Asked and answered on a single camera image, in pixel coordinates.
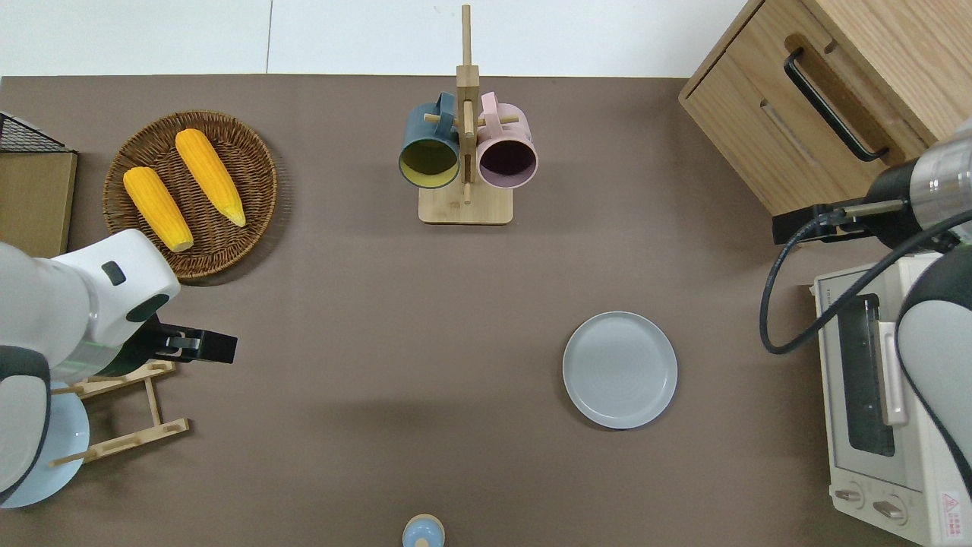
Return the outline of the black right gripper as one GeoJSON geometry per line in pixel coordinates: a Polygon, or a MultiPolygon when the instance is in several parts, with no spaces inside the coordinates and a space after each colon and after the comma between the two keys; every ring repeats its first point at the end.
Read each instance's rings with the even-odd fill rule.
{"type": "Polygon", "coordinates": [[[808,224],[811,225],[811,228],[809,228],[809,231],[804,236],[799,236],[796,239],[797,243],[837,242],[840,240],[837,228],[827,222],[820,223],[819,218],[823,217],[824,220],[832,219],[835,214],[840,216],[843,213],[843,209],[843,207],[835,204],[813,204],[780,215],[774,215],[774,245],[784,245],[793,236],[797,236],[801,229],[805,228],[805,225],[808,224]]]}

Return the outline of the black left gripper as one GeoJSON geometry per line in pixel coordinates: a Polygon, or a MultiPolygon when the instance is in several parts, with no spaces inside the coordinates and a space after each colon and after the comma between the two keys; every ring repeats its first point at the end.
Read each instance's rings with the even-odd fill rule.
{"type": "Polygon", "coordinates": [[[194,327],[157,323],[147,326],[148,357],[169,362],[194,361],[232,364],[238,340],[194,327]]]}

